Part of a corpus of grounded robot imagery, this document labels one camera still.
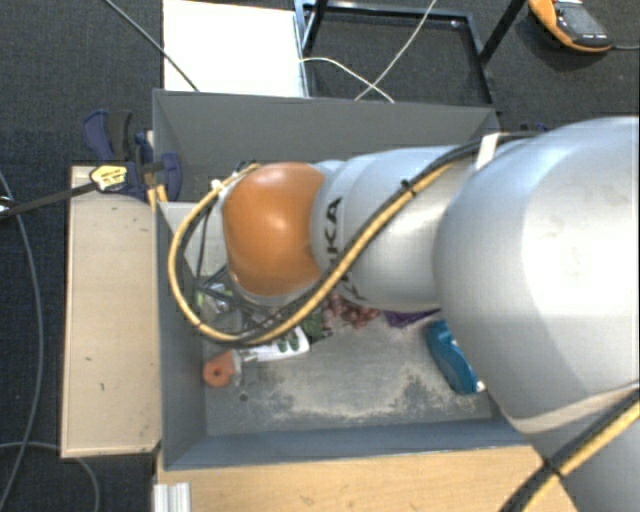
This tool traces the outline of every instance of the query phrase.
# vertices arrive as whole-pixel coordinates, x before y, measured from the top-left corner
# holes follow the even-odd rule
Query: orange object
[[[207,361],[202,369],[202,378],[211,387],[223,388],[229,384],[235,373],[233,354],[227,350]]]
[[[277,297],[320,277],[309,231],[323,181],[308,164],[281,162],[252,172],[231,190],[222,225],[230,274],[244,290]]]

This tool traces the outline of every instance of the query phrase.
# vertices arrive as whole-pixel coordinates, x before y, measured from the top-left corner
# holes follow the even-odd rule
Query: gray carpet
[[[287,1],[235,3],[292,6]],[[438,7],[471,11],[484,40],[507,3],[441,0]],[[160,38],[161,0],[118,0],[118,4]],[[619,42],[638,42],[640,2],[585,0],[585,4]],[[361,21],[328,18],[314,54],[335,58],[373,78],[403,44],[412,24]],[[456,105],[486,101],[464,28],[438,23],[429,28],[380,85],[399,101]],[[605,115],[637,115],[638,65],[638,52],[585,56],[559,51],[542,38],[523,10],[489,69],[503,128],[517,129],[521,123],[552,128]],[[319,95],[348,98],[362,90],[340,71],[313,66]],[[1,2],[0,170],[17,198],[27,201],[67,186],[71,163],[92,157],[82,142],[80,123],[96,108],[132,110],[132,132],[149,127],[150,93],[161,86],[161,73],[162,60],[155,50],[100,0]],[[66,206],[25,215],[25,224],[41,281],[46,332],[44,388],[32,437],[55,443],[60,437]],[[34,391],[36,354],[24,251],[16,224],[0,222],[0,443],[22,436]],[[0,492],[15,454],[15,450],[0,452]],[[149,509],[151,457],[90,462],[103,491],[101,510]],[[76,466],[30,450],[6,510],[90,510],[90,492],[88,479]]]

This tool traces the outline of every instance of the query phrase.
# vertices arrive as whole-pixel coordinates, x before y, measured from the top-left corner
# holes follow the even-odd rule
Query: blue object
[[[144,133],[139,133],[135,137],[139,158],[136,158],[137,162],[132,162],[128,150],[130,118],[130,112],[116,112],[111,118],[106,110],[92,112],[82,122],[85,144],[95,153],[100,163],[124,160],[121,165],[127,168],[128,184],[118,194],[146,201],[149,186],[145,184],[143,175],[155,172],[155,182],[166,187],[169,201],[176,201],[182,188],[182,169],[177,153],[164,153],[160,156],[161,163],[153,164],[153,148]]]
[[[135,137],[136,145],[140,148],[140,157],[142,158],[143,164],[150,164],[153,162],[153,148],[151,144],[149,144],[149,140],[147,139],[144,132],[140,132],[136,134]]]
[[[444,320],[431,324],[427,344],[438,368],[451,388],[462,395],[478,392],[478,377],[460,350]]]
[[[111,161],[115,156],[106,128],[108,117],[106,110],[96,110],[82,122],[84,143],[96,154],[100,163]]]

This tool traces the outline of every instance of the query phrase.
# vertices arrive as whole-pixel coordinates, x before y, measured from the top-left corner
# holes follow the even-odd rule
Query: gray bin
[[[484,107],[167,91],[155,91],[153,115],[156,155],[178,152],[185,202],[242,160],[344,159],[460,144],[498,127]],[[167,212],[175,208],[160,209],[157,219],[165,469],[524,443],[486,393],[464,397],[448,388],[420,324],[398,330],[378,319],[361,331],[342,329],[309,354],[246,365],[238,386],[207,388],[201,368],[219,349],[178,311],[166,277]]]

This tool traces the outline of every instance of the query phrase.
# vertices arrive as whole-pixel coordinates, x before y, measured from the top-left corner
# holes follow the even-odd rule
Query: wooden panel
[[[91,168],[74,168],[73,185]],[[62,456],[149,452],[160,439],[148,205],[91,192],[70,206]]]
[[[534,472],[532,448],[408,455],[280,466],[165,472],[191,483],[193,512],[495,512]],[[575,512],[561,487],[533,512]]]

